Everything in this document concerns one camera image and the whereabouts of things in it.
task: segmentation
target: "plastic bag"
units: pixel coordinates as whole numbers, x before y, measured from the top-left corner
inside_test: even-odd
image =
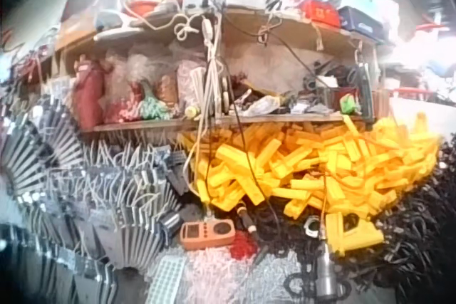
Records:
[[[157,82],[154,89],[155,96],[158,100],[164,102],[169,109],[176,109],[179,98],[177,96],[177,79],[174,70],[165,73],[160,78],[160,81]]]
[[[131,90],[127,79],[127,58],[116,53],[113,49],[109,49],[106,52],[105,60],[112,68],[105,77],[106,102],[110,103],[121,98],[128,98]]]
[[[203,63],[183,60],[177,69],[177,89],[179,93],[179,107],[184,110],[188,107],[199,107],[197,94],[190,73],[196,68],[202,67]]]
[[[161,44],[135,44],[128,52],[128,81],[154,85],[173,66],[170,51]]]
[[[257,115],[269,114],[280,107],[280,98],[278,96],[266,95],[252,103],[242,115],[245,117],[254,117]]]

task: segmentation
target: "wooden shelf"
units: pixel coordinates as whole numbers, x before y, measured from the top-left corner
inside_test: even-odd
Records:
[[[339,58],[353,57],[355,47],[359,41],[369,46],[380,45],[377,41],[363,36],[356,32],[334,28],[322,23],[314,23],[309,19],[300,18],[299,15],[293,14],[277,14],[282,19],[282,24],[272,30],[277,36],[282,38],[292,48],[305,49],[316,51],[316,42],[318,38],[318,30],[323,41],[323,51]],[[261,26],[265,25],[269,19],[269,15],[263,11],[251,11],[240,9],[227,9],[225,12],[223,42],[225,44],[237,43],[255,43],[256,37],[251,37],[242,33],[239,29],[248,33],[258,34]],[[269,37],[269,43],[281,44],[273,36]],[[387,53],[389,49],[382,49],[382,53]]]
[[[257,117],[239,117],[241,123],[252,124],[258,122],[338,122],[342,121],[342,115],[334,113],[330,115],[319,114],[270,114],[260,115]],[[215,125],[237,125],[236,117],[227,115],[214,119]],[[154,130],[154,129],[195,129],[198,126],[198,121],[194,120],[148,120],[148,121],[135,121],[123,122],[119,124],[100,125],[94,127],[92,130],[86,130],[85,133],[90,132],[109,132],[109,131],[123,131],[123,130]]]
[[[335,122],[342,121],[342,115],[334,113],[330,115],[320,114],[268,114],[256,117],[239,117],[243,124],[253,124],[258,122]],[[233,115],[228,115],[215,120],[217,125],[237,125],[237,119]]]
[[[198,125],[198,121],[194,120],[146,120],[146,121],[134,121],[134,122],[122,122],[118,124],[107,124],[96,126],[91,130],[85,130],[84,132],[109,132],[109,131],[123,131],[123,130],[153,130],[162,128],[195,128]]]

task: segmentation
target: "digital multimeter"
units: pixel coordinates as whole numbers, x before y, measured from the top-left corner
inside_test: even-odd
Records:
[[[180,243],[188,251],[208,247],[222,247],[234,241],[232,220],[187,222],[180,229]]]

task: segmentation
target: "electrical cord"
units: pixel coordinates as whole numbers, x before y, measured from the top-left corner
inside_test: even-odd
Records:
[[[244,35],[246,36],[250,36],[250,37],[255,37],[255,38],[261,38],[263,37],[265,34],[267,35],[271,35],[273,36],[276,40],[280,41],[280,43],[282,43],[285,48],[290,52],[290,54],[299,62],[299,64],[301,64],[308,72],[309,74],[311,75],[312,78],[314,78],[315,80],[317,80],[318,82],[320,82],[322,85],[324,85],[325,87],[327,88],[331,88],[329,87],[329,85],[327,83],[325,83],[324,81],[322,81],[322,79],[318,78],[315,73],[311,70],[311,68],[306,65],[300,58],[299,56],[294,52],[293,48],[284,40],[282,39],[280,36],[276,35],[273,31],[271,31],[271,28],[268,28],[266,26],[265,29],[262,30],[262,33],[250,33],[248,31],[245,31],[244,29],[238,27],[236,24],[234,24],[231,19],[229,19],[229,17],[223,12],[223,10],[221,10],[220,8],[217,7],[217,9],[224,14],[223,18],[227,21],[227,23],[232,26],[233,28],[235,28],[236,30],[238,30],[239,32],[243,33]]]
[[[227,77],[228,82],[227,83],[228,83],[229,96],[230,96],[230,98],[232,99],[232,101],[234,103],[234,91],[233,91],[233,85],[232,85],[232,82],[231,82],[231,73],[229,72],[229,66],[228,66],[227,62],[222,57],[219,56],[219,59],[223,62],[224,67],[227,70],[227,74],[228,74],[228,77]],[[233,105],[233,108],[234,108],[234,114],[236,115],[237,126],[239,128],[239,134],[241,135],[241,139],[242,139],[242,149],[244,150],[244,153],[245,153],[245,155],[247,157],[247,163],[249,164],[250,173],[252,174],[252,178],[254,180],[255,186],[258,188],[258,190],[263,195],[264,201],[266,202],[267,206],[269,207],[269,209],[270,209],[270,211],[272,213],[272,216],[274,217],[274,220],[275,220],[276,225],[277,225],[277,236],[273,240],[273,241],[276,241],[278,239],[281,239],[281,235],[282,235],[281,227],[280,227],[280,223],[279,223],[279,217],[277,216],[277,213],[274,210],[273,206],[271,205],[271,202],[269,201],[268,196],[266,196],[266,194],[264,193],[263,189],[261,188],[261,186],[258,183],[257,177],[255,176],[255,171],[253,170],[252,164],[250,162],[249,153],[247,152],[247,144],[245,142],[244,130],[242,128],[241,120],[239,119],[239,113],[237,112],[237,106]]]

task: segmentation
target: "black wire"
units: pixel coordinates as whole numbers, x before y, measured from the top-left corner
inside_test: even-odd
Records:
[[[257,177],[255,176],[255,172],[254,172],[252,164],[250,162],[249,153],[247,153],[247,144],[245,142],[245,136],[244,136],[244,130],[242,128],[242,123],[241,123],[241,120],[239,119],[239,113],[237,112],[236,104],[234,103],[234,91],[233,91],[233,85],[232,85],[232,82],[231,82],[231,73],[229,72],[229,66],[228,66],[227,62],[225,61],[225,59],[223,59],[223,57],[220,56],[219,59],[223,62],[225,68],[227,69],[227,74],[228,74],[227,75],[227,80],[228,80],[227,83],[228,83],[229,96],[231,97],[231,99],[233,101],[234,114],[236,115],[236,121],[237,121],[237,125],[239,127],[239,133],[241,134],[241,139],[242,139],[242,148],[244,150],[245,155],[247,156],[247,162],[249,164],[249,169],[250,169],[250,172],[252,174],[252,178],[254,180],[254,183],[255,183],[256,187],[258,188],[258,190],[263,195],[264,201],[266,202],[267,206],[271,210],[272,216],[274,217],[274,220],[275,220],[276,225],[277,225],[277,236],[272,241],[265,241],[265,242],[277,241],[277,240],[279,240],[281,238],[281,235],[282,235],[280,222],[279,222],[279,217],[277,216],[276,211],[274,210],[273,206],[271,205],[271,202],[269,201],[268,197],[264,193],[263,189],[259,185]]]
[[[227,23],[229,25],[231,25],[233,28],[235,28],[236,30],[238,30],[239,32],[243,33],[244,35],[247,35],[247,36],[250,36],[250,37],[255,37],[255,38],[258,38],[258,37],[261,37],[263,35],[259,35],[257,33],[251,33],[251,32],[248,32],[248,31],[245,31],[243,30],[242,28],[238,27],[236,24],[234,24],[231,19],[229,19],[229,17],[220,9],[220,8],[217,8],[221,13],[223,13],[223,18],[227,21]],[[294,52],[293,48],[284,40],[282,39],[280,36],[276,35],[274,32],[272,31],[267,31],[267,34],[273,36],[276,40],[280,41],[280,43],[282,43],[285,48],[290,52],[290,54],[299,62],[299,64],[301,64],[312,76],[312,78],[316,79],[316,80],[319,80],[321,81],[314,73],[314,71],[308,66],[306,65],[300,58],[299,56]]]

